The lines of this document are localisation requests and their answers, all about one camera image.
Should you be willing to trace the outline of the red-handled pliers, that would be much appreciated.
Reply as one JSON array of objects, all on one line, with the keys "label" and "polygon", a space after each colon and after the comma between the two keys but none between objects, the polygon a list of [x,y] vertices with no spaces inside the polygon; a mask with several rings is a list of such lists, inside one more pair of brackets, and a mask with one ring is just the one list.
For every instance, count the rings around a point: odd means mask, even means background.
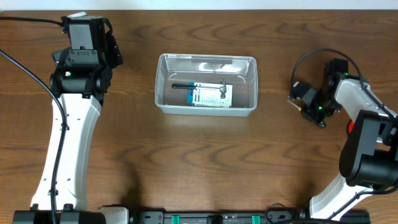
[{"label": "red-handled pliers", "polygon": [[348,125],[347,125],[347,128],[346,128],[347,135],[349,135],[352,132],[353,126],[354,126],[354,121],[351,119],[348,122]]}]

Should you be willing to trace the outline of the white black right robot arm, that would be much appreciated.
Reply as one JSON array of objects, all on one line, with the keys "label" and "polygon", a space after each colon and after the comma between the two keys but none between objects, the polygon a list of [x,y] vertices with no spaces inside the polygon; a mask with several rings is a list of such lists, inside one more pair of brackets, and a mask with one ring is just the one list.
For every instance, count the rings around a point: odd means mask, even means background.
[{"label": "white black right robot arm", "polygon": [[397,114],[379,101],[361,75],[349,74],[347,60],[325,63],[320,89],[295,82],[290,93],[302,102],[303,116],[320,128],[339,110],[351,119],[339,173],[310,200],[311,218],[339,221],[366,197],[397,191]]}]

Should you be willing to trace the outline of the blue white cardboard box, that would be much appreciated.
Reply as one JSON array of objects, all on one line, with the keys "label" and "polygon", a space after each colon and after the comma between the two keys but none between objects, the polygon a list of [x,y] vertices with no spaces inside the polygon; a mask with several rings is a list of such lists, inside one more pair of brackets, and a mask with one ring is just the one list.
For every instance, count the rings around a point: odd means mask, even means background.
[{"label": "blue white cardboard box", "polygon": [[222,84],[190,82],[189,85],[206,86],[206,88],[189,90],[187,103],[193,106],[232,107],[234,89],[232,85],[226,85],[225,98],[221,97]]}]

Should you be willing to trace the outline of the small black-handled hammer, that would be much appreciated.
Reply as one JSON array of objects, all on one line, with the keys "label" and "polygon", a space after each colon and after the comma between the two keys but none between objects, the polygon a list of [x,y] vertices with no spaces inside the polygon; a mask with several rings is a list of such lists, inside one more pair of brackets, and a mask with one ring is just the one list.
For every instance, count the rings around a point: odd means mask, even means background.
[{"label": "small black-handled hammer", "polygon": [[186,89],[186,90],[196,90],[196,89],[206,89],[206,90],[218,90],[220,92],[220,98],[225,99],[226,98],[226,92],[227,92],[227,87],[226,83],[224,82],[223,79],[220,80],[221,86],[220,87],[215,87],[215,86],[199,86],[199,85],[185,85],[185,84],[178,84],[178,83],[173,83],[172,88],[173,89]]}]

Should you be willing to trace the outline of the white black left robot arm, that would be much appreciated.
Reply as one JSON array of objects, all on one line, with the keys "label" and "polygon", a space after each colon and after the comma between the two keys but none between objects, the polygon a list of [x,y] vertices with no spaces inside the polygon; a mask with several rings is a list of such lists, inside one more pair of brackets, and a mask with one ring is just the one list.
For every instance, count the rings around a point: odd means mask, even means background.
[{"label": "white black left robot arm", "polygon": [[13,223],[128,223],[120,205],[87,209],[86,169],[91,139],[112,70],[123,63],[111,30],[68,31],[71,46],[53,53],[56,69],[45,89],[53,98],[52,133],[40,184],[29,210]]}]

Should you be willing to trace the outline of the black yellow screwdriver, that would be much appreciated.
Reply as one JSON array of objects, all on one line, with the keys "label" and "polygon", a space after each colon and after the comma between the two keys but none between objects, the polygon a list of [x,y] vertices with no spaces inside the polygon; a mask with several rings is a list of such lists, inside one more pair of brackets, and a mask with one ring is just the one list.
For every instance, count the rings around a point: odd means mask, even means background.
[{"label": "black yellow screwdriver", "polygon": [[290,103],[293,107],[295,107],[298,111],[302,111],[302,107],[300,107],[299,105],[295,104],[293,101],[291,100],[287,100],[288,103]]}]

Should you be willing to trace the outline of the clear plastic container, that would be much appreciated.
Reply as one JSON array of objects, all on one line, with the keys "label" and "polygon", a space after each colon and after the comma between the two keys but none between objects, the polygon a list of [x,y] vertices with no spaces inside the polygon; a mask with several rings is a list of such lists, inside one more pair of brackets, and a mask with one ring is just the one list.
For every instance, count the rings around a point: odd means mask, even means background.
[{"label": "clear plastic container", "polygon": [[[232,107],[193,106],[186,89],[173,83],[190,82],[232,85]],[[155,78],[155,104],[168,114],[248,116],[257,107],[258,75],[254,57],[230,55],[162,54]]]}]

